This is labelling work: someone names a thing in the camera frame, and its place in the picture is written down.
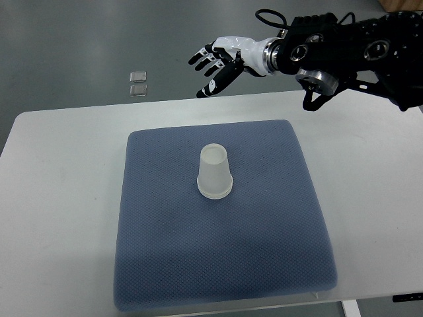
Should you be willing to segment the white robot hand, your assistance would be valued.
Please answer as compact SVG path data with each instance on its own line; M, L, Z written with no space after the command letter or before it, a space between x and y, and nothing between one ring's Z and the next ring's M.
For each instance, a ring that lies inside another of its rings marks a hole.
M214 78L196 93L197 98L208 98L219 94L226 89L242 72L243 69L251 75L265 77L275 75L279 71L276 65L277 48L281 38L273 37L256 41L240 36L219 37L212 46L204 46L188 61L189 65L196 65L195 70L200 71L208 64L215 62L205 73L210 77L219 71ZM214 52L227 53L231 57L240 55L241 60L227 63L220 60Z

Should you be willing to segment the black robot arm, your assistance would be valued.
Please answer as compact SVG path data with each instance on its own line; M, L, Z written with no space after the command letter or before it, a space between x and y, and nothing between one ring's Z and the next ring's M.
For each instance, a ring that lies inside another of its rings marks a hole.
M332 13L282 19L275 37L219 37L189 60L210 78L198 98L216 95L241 73L293 75L316 111L345 90L390 100L399 110L422 105L422 15L414 11L346 23Z

